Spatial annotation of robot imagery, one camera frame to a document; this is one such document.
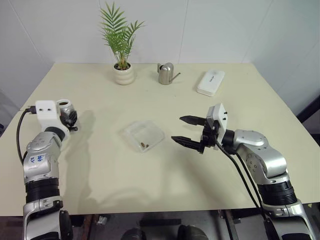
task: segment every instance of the table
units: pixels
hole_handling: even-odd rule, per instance
[[[133,65],[134,83],[113,82],[111,65],[56,63],[26,101],[70,99],[79,131],[63,144],[59,189],[71,214],[131,213],[250,208],[253,203],[223,153],[203,155],[171,140],[200,140],[201,126],[179,117],[205,117],[223,103],[228,129],[263,133],[287,160],[291,183],[303,203],[320,201],[320,149],[298,119],[252,64],[176,64],[181,72],[170,85],[158,83],[156,64]],[[208,69],[225,71],[213,97],[196,92]],[[21,111],[0,138],[0,216],[21,216],[25,204],[23,168],[16,150]],[[139,153],[122,137],[134,121],[151,120],[165,133],[157,146]],[[26,115],[20,131],[22,151],[40,131],[36,115]]]

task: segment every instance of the white ceramic pot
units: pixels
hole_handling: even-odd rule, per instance
[[[113,66],[112,71],[114,74],[114,80],[117,84],[128,85],[135,80],[136,74],[133,66],[130,63],[128,63],[130,67],[127,70],[115,69],[115,65]]]

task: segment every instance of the robotic arm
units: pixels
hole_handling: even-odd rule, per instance
[[[256,131],[227,130],[228,113],[221,103],[210,107],[206,118],[183,116],[180,119],[204,128],[200,142],[173,136],[175,142],[201,154],[205,147],[223,148],[227,153],[238,154],[244,159],[262,197],[263,212],[268,216],[264,220],[268,239],[316,239],[291,185],[286,160],[269,145],[264,135]]]
[[[75,127],[77,112],[70,101],[37,101],[40,132],[28,145],[23,159],[26,204],[23,206],[24,240],[71,240],[68,211],[61,210],[58,158],[62,142]]]

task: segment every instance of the transparent plastic box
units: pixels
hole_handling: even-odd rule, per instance
[[[123,136],[137,151],[144,153],[165,138],[165,133],[152,121],[135,121],[123,130]]]

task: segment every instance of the potted plant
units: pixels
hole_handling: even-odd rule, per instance
[[[106,9],[100,9],[101,29],[105,45],[111,48],[117,61],[112,68],[115,82],[128,85],[136,77],[133,66],[128,62],[128,57],[135,41],[135,32],[143,27],[144,21],[127,24],[126,17],[123,16],[124,11],[120,11],[120,7],[116,9],[114,2],[112,7],[107,3],[105,5]]]

